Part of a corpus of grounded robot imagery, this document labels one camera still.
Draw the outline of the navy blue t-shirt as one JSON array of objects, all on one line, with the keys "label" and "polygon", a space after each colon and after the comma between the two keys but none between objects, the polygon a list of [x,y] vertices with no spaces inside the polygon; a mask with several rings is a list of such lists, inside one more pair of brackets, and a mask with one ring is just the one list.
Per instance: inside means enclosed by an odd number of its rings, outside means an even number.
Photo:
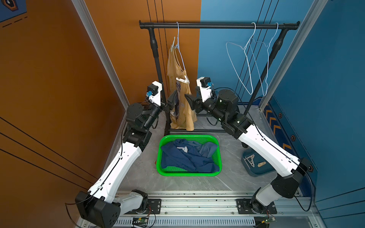
[{"label": "navy blue t-shirt", "polygon": [[199,155],[196,146],[199,142],[177,139],[162,146],[161,167],[177,167],[189,173],[215,173],[220,171],[211,158]]}]

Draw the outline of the cream yellow clothespin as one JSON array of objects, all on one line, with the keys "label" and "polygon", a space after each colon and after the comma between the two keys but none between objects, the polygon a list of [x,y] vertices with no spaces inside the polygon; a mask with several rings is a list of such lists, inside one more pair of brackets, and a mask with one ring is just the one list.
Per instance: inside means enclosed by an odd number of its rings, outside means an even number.
[{"label": "cream yellow clothespin", "polygon": [[264,166],[266,164],[266,162],[265,161],[263,161],[263,162],[260,162],[260,163],[258,163],[258,167],[262,167],[262,166]]}]

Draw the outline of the beige clothespin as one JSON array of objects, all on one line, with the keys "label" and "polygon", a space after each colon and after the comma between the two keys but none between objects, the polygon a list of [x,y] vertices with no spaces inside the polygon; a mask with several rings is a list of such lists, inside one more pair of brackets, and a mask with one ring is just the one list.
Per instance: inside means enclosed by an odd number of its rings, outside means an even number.
[{"label": "beige clothespin", "polygon": [[255,155],[254,154],[252,154],[252,155],[250,155],[250,156],[246,156],[246,157],[244,157],[244,159],[245,159],[245,161],[252,167],[252,168],[254,168],[255,167],[255,162],[254,162],[254,157],[255,157]]}]

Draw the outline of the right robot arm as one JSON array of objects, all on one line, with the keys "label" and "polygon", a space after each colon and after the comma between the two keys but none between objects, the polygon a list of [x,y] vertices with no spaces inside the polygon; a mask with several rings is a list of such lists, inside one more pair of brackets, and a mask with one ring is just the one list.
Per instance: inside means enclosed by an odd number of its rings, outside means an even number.
[{"label": "right robot arm", "polygon": [[238,109],[239,98],[233,91],[221,90],[217,97],[212,97],[212,94],[213,91],[209,90],[208,96],[193,97],[186,94],[185,98],[192,110],[211,114],[226,133],[252,148],[277,172],[276,178],[264,188],[259,188],[251,198],[252,211],[262,214],[267,212],[272,202],[282,197],[293,198],[308,174],[309,160],[287,152],[267,137],[253,120],[241,114]]}]

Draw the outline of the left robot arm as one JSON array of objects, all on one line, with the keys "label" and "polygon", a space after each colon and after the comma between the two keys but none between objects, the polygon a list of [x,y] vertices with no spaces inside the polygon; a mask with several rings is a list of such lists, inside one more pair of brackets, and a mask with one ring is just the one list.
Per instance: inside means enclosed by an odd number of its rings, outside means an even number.
[{"label": "left robot arm", "polygon": [[174,91],[167,103],[157,104],[155,96],[150,94],[151,103],[148,106],[135,103],[127,108],[127,129],[116,156],[99,180],[87,192],[79,192],[75,198],[82,219],[100,228],[111,228],[121,214],[130,211],[143,213],[147,210],[147,193],[133,190],[118,202],[115,201],[116,193],[128,170],[146,148],[153,123],[162,111],[170,112],[173,109],[176,97],[177,92]]}]

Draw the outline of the light blue t-shirt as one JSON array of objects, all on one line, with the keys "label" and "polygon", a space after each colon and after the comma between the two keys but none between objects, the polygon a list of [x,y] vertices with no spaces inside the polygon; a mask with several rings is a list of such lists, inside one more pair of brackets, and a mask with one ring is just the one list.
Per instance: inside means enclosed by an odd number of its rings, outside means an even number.
[{"label": "light blue t-shirt", "polygon": [[204,144],[198,143],[195,148],[200,156],[205,158],[211,158],[218,149],[218,145],[213,142],[206,142]]}]

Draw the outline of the light blue hanger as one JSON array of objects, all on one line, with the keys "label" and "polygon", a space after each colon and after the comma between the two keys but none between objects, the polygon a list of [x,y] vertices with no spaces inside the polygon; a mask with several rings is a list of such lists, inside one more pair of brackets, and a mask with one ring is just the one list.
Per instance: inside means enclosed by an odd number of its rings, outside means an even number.
[{"label": "light blue hanger", "polygon": [[[271,43],[272,43],[273,39],[276,37],[276,34],[277,34],[278,30],[279,30],[279,23],[276,22],[276,25],[277,25],[277,28],[276,28],[275,34],[271,37],[270,42],[269,42],[268,45],[264,42],[264,40],[259,41],[259,40],[255,40],[254,38],[251,38],[251,41],[253,41],[254,43],[261,43],[261,44],[263,44],[267,48],[266,49],[267,50],[267,66],[265,67],[266,73],[264,75],[264,79],[260,79],[260,85],[261,85],[262,95],[264,97],[267,95],[268,88],[269,88],[269,84],[267,82],[267,80],[268,80],[268,74],[269,74],[269,62],[270,62],[269,48],[271,47]],[[266,90],[264,90],[264,87],[263,87],[263,84],[262,84],[263,82],[265,82],[265,84],[266,84]]]}]

